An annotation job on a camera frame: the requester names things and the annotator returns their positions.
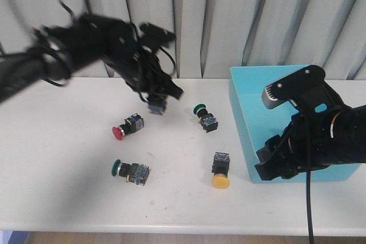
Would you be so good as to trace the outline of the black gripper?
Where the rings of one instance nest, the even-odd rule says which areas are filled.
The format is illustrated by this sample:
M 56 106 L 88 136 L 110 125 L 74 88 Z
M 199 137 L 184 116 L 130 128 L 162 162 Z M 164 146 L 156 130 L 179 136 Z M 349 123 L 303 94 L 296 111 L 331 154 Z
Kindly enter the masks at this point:
M 156 53 L 164 45 L 144 33 L 137 34 L 133 23 L 120 19 L 103 21 L 106 35 L 106 63 L 116 71 L 148 105 L 157 104 L 158 95 L 180 100 L 184 91 L 161 68 Z
M 254 167 L 263 181 L 277 177 L 291 179 L 300 173 L 326 169 L 343 163 L 331 130 L 343 108 L 336 106 L 317 113 L 315 119 L 300 112 L 291 117 L 282 135 L 269 138 L 257 151 L 260 163 Z

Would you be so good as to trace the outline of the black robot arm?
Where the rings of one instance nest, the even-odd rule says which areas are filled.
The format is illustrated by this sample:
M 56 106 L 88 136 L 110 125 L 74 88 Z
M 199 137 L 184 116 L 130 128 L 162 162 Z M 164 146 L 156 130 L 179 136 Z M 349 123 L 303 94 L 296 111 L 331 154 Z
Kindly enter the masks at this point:
M 151 23 L 141 24 L 140 29 L 141 37 L 133 23 L 84 14 L 69 27 L 36 30 L 34 46 L 1 56 L 1 101 L 39 80 L 57 86 L 97 60 L 104 61 L 136 93 L 147 93 L 149 104 L 168 96 L 180 99 L 183 90 L 162 70 L 156 56 L 174 41 L 175 34 Z
M 313 118 L 297 113 L 283 134 L 269 138 L 257 156 L 255 169 L 264 181 L 365 163 L 365 106 L 337 106 Z

